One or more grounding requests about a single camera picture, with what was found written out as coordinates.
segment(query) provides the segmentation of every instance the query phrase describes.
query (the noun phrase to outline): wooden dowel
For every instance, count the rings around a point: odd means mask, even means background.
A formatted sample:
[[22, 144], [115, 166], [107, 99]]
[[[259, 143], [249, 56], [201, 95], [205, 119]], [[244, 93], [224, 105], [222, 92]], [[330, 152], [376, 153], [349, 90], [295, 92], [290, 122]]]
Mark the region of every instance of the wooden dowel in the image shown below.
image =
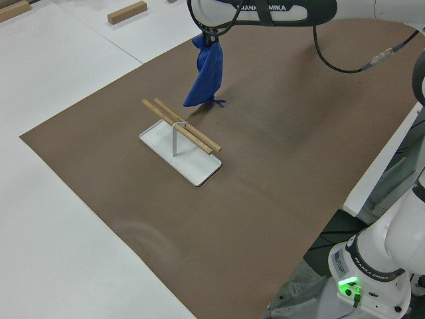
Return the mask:
[[[151, 104], [151, 102], [149, 102], [146, 99], [143, 99], [141, 102], [143, 103], [144, 106], [146, 106], [147, 108], [149, 108], [153, 113], [155, 113], [161, 119], [163, 119], [164, 121], [166, 121], [169, 125], [173, 126], [173, 124], [175, 123], [175, 121], [173, 121], [168, 116], [166, 116], [164, 113], [162, 113], [160, 110], [158, 110], [154, 105]], [[202, 141], [200, 141], [200, 139], [198, 139], [197, 137], [195, 137], [194, 135], [192, 135], [190, 132], [186, 131], [180, 125], [175, 125], [174, 128], [178, 132], [180, 132], [182, 135], [184, 135], [186, 138], [188, 138], [190, 141], [192, 141], [192, 143], [194, 143], [196, 146], [198, 146], [200, 149], [202, 149], [202, 151], [204, 151], [208, 155], [211, 154], [211, 152], [213, 151], [213, 149], [211, 149], [210, 147], [208, 147], [206, 144], [204, 144]]]
[[[153, 101], [156, 104], [158, 104], [164, 111], [166, 111], [166, 113], [168, 113], [169, 115], [171, 115], [172, 117], [174, 117], [174, 119], [176, 119], [176, 121], [186, 122], [186, 120], [184, 118], [182, 118], [177, 113], [175, 113], [173, 110], [171, 110], [170, 108], [168, 108], [160, 99], [156, 98]], [[193, 135], [195, 135], [198, 139], [200, 139], [201, 141], [203, 141], [205, 144], [207, 144], [208, 146], [210, 146], [214, 151], [219, 152], [221, 150], [221, 146], [219, 146], [216, 142], [214, 142], [208, 136], [206, 136], [205, 134], [203, 134], [200, 130], [196, 129], [196, 127], [194, 127], [192, 124], [187, 123], [186, 124], [186, 129], [190, 133], [192, 133]]]

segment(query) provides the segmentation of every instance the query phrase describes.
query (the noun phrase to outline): blue cloth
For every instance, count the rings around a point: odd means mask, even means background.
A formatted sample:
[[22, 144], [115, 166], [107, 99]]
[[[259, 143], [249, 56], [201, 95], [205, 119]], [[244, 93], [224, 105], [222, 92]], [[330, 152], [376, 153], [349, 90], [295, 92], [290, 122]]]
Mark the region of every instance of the blue cloth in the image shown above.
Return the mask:
[[214, 99], [215, 92], [221, 86], [223, 74], [223, 51], [220, 43], [216, 42], [208, 47], [204, 35], [194, 38], [192, 42], [201, 50], [197, 61], [199, 75], [183, 105], [196, 106], [210, 101], [225, 102]]

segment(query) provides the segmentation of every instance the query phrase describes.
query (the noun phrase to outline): brown table surface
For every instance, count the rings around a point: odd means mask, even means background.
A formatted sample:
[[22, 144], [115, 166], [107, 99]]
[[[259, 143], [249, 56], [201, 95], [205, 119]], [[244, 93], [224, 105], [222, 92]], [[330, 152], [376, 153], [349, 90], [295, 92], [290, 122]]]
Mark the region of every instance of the brown table surface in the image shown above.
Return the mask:
[[[318, 31], [329, 60], [356, 68], [412, 29]], [[424, 39], [355, 75], [319, 61], [310, 28], [235, 27], [221, 43], [224, 108], [181, 106], [197, 75], [187, 42], [22, 139], [195, 316], [257, 319], [413, 107]], [[202, 186], [139, 140], [157, 121], [140, 101], [155, 97], [222, 145]]]

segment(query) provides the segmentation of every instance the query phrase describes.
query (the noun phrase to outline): green light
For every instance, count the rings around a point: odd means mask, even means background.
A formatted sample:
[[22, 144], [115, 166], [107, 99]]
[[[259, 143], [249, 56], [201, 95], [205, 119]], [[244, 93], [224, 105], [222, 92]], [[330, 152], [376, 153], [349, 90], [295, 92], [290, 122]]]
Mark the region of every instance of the green light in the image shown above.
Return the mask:
[[350, 278], [347, 278], [347, 279], [344, 279], [344, 280], [339, 281], [338, 282], [338, 285], [341, 287], [341, 286], [344, 286], [346, 284], [349, 284], [349, 283], [352, 283], [352, 282], [358, 282], [358, 281], [359, 281], [359, 278], [357, 278], [357, 277], [350, 277]]

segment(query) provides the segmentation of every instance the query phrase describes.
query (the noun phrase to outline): white tray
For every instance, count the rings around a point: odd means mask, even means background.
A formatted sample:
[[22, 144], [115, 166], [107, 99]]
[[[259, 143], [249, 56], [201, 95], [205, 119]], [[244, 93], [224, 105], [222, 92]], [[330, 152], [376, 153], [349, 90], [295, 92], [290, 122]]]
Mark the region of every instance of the white tray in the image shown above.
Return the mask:
[[140, 139], [195, 186], [200, 186], [221, 166], [218, 158], [208, 155], [179, 132], [177, 155], [173, 157], [173, 128], [163, 120], [142, 132]]

